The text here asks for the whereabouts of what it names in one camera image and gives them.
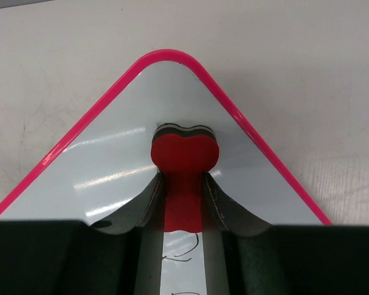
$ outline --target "red object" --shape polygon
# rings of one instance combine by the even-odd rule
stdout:
[[[201,179],[219,158],[219,147],[205,135],[162,135],[152,144],[151,157],[166,177],[165,232],[202,232]]]
[[[295,179],[283,162],[276,156],[265,140],[258,134],[250,122],[245,118],[223,89],[209,75],[207,70],[192,56],[172,49],[162,49],[150,52],[137,60],[112,85],[110,89],[92,106],[90,110],[70,129],[70,131],[50,150],[50,152],[26,175],[25,178],[0,203],[0,214],[16,200],[17,197],[63,152],[63,150],[133,81],[145,68],[160,61],[174,61],[189,68],[198,79],[209,89],[222,107],[237,122],[247,136],[256,144],[261,152],[275,166],[277,171],[291,185],[318,219],[324,224],[332,224],[327,215],[317,206],[315,201]]]

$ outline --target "pink border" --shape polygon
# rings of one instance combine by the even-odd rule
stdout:
[[[27,176],[0,203],[0,214],[56,159],[56,157],[91,123],[107,105],[146,67],[159,61],[175,61],[187,66],[204,83],[227,112],[234,118],[243,131],[253,140],[263,154],[291,185],[305,204],[324,224],[331,224],[327,215],[317,206],[311,196],[290,173],[283,162],[276,156],[264,139],[257,133],[249,121],[240,113],[227,94],[213,80],[204,67],[190,55],[171,49],[150,52],[137,60],[119,80],[92,106],[90,110],[71,128],[54,148],[27,174]]]

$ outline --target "pink frame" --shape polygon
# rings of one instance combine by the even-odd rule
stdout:
[[[172,49],[150,52],[137,60],[113,86],[87,111],[70,131],[50,150],[50,152],[27,174],[27,176],[0,203],[0,215],[11,203],[56,159],[56,157],[104,110],[115,97],[146,67],[159,61],[174,61],[188,67],[209,89],[227,112],[234,118],[242,130],[257,145],[261,152],[275,166],[277,171],[302,198],[310,210],[323,224],[332,224],[327,215],[318,207],[311,196],[295,179],[283,162],[276,156],[265,140],[258,134],[250,122],[229,99],[223,89],[213,80],[205,68],[192,56]]]

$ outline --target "pink edge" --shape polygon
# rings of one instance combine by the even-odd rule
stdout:
[[[50,152],[27,174],[27,176],[10,192],[0,203],[0,215],[13,201],[63,152],[63,150],[122,92],[133,79],[146,67],[159,61],[174,61],[188,67],[227,112],[234,118],[242,130],[252,139],[261,152],[275,166],[277,171],[291,185],[295,192],[302,198],[310,210],[323,224],[332,224],[327,215],[317,206],[311,196],[295,179],[283,162],[276,156],[264,139],[258,134],[250,122],[242,115],[227,94],[213,80],[204,67],[187,53],[172,49],[162,49],[150,52],[137,60],[124,74],[108,89],[108,91],[87,111],[86,114],[70,129],[70,131],[50,150]]]

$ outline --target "table surface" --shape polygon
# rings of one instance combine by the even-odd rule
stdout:
[[[205,66],[333,222],[369,224],[369,0],[0,9],[0,201],[160,48]]]

